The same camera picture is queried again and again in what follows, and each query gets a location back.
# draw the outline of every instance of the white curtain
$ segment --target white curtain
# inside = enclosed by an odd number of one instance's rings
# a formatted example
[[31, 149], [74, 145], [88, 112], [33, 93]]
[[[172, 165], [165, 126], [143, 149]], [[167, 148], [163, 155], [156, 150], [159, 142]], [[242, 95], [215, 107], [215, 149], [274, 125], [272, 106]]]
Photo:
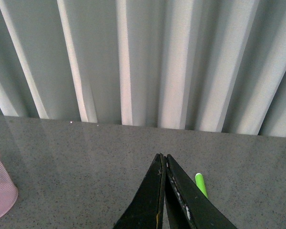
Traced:
[[286, 137], [286, 0], [0, 0], [0, 115]]

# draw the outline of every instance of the green pen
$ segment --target green pen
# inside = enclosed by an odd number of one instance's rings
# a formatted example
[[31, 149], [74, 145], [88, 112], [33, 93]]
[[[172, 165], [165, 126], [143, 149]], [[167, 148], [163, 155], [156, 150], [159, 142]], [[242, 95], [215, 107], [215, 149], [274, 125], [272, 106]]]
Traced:
[[205, 184], [204, 184], [204, 177], [202, 176], [201, 173], [196, 174], [195, 181], [200, 191], [205, 195], [205, 197], [208, 198], [208, 194], [206, 193]]

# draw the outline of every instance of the speckled granite surface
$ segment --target speckled granite surface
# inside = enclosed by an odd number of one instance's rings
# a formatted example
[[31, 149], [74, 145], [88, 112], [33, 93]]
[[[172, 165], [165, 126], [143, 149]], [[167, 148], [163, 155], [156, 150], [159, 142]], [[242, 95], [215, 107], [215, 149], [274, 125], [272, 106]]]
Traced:
[[0, 116], [0, 152], [19, 189], [0, 229], [112, 228], [156, 153], [239, 229], [286, 228], [286, 138]]

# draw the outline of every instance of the black object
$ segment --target black object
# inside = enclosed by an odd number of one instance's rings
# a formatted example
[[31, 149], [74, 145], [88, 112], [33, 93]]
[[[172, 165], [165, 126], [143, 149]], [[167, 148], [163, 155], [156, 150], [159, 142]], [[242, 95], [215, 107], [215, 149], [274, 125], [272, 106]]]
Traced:
[[114, 229], [161, 229], [164, 192], [171, 229], [237, 229], [168, 155], [157, 154]]
[[114, 229], [161, 229], [163, 221], [165, 158], [157, 154], [133, 201]]

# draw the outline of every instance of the gray countertop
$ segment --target gray countertop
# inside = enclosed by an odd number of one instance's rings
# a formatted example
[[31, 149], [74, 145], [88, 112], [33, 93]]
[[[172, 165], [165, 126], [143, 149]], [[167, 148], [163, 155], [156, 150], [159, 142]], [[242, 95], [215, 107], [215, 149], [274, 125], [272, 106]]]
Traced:
[[286, 138], [0, 116], [0, 153], [19, 190], [0, 229], [112, 228], [156, 153], [239, 229], [286, 228]]

